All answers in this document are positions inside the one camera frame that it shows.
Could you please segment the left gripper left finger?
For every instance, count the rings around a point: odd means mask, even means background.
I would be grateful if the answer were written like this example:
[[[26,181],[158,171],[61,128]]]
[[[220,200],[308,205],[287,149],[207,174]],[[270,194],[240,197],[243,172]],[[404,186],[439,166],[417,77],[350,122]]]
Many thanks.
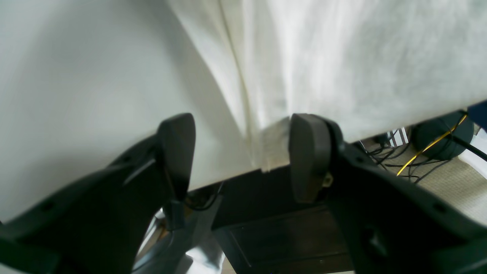
[[[148,226],[185,199],[196,142],[193,115],[1,226],[1,264],[30,274],[129,274]]]

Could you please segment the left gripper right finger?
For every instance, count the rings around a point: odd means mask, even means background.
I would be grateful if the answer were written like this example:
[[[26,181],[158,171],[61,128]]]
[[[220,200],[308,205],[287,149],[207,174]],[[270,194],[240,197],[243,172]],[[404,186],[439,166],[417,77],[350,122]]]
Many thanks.
[[[291,184],[299,203],[324,203],[357,274],[485,274],[486,226],[382,170],[332,120],[290,119]]]

